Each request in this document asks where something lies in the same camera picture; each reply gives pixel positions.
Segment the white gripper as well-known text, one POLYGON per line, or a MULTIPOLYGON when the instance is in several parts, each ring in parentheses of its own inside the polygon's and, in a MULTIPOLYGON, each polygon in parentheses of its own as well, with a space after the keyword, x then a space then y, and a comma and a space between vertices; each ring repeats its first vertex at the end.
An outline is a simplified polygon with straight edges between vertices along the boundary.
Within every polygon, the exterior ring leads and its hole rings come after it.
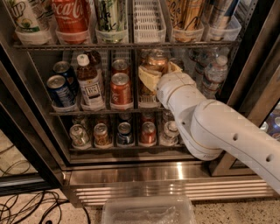
POLYGON ((197 89, 196 82, 183 69, 169 61, 168 72, 138 68, 140 81, 150 90, 157 88, 157 98, 166 109, 190 108, 203 102, 206 97, 197 89))

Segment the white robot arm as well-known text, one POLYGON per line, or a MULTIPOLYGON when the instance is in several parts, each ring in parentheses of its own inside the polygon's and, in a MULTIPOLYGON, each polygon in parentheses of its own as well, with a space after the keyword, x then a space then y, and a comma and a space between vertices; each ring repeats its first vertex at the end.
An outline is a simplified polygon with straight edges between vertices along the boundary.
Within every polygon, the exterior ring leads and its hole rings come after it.
POLYGON ((227 104, 207 99, 178 68, 161 73, 154 66, 139 66, 138 77, 171 111, 194 157, 210 161, 226 151, 280 193, 280 142, 227 104))

